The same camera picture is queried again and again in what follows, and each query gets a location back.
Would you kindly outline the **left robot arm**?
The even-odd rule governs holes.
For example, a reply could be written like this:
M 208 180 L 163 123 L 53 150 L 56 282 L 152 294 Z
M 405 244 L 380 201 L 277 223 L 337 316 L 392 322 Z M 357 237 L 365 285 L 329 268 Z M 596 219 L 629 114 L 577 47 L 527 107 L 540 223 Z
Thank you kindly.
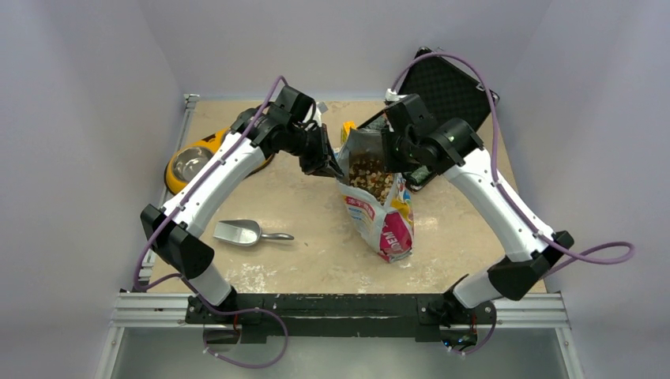
M 217 323 L 235 315 L 235 288 L 220 274 L 214 250 L 201 241 L 216 210 L 253 170 L 272 154 L 299 159 L 302 172 L 342 178 L 327 130 L 324 106 L 285 85 L 274 100 L 242 112 L 220 149 L 186 185 L 160 207 L 147 205 L 140 215 L 147 248 L 205 300 L 205 313 Z

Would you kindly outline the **colourful pet food bag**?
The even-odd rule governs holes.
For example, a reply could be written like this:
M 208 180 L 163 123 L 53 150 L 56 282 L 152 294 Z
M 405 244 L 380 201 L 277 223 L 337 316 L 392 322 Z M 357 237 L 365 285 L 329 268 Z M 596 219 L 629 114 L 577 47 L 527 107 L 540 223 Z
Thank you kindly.
M 384 261 L 412 255 L 414 212 L 401 174 L 385 171 L 379 131 L 353 130 L 337 153 L 337 188 L 354 228 Z

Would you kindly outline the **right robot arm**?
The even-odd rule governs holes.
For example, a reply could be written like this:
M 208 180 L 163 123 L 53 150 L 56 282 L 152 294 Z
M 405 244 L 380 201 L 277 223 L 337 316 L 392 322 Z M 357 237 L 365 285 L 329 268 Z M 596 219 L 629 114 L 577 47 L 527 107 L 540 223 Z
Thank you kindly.
M 497 298 L 519 300 L 574 244 L 566 231 L 541 221 L 491 166 L 491 154 L 463 119 L 439 123 L 417 94 L 386 95 L 382 128 L 384 164 L 390 172 L 425 166 L 460 190 L 501 243 L 504 256 L 466 276 L 446 293 L 443 309 L 463 321 L 476 306 Z

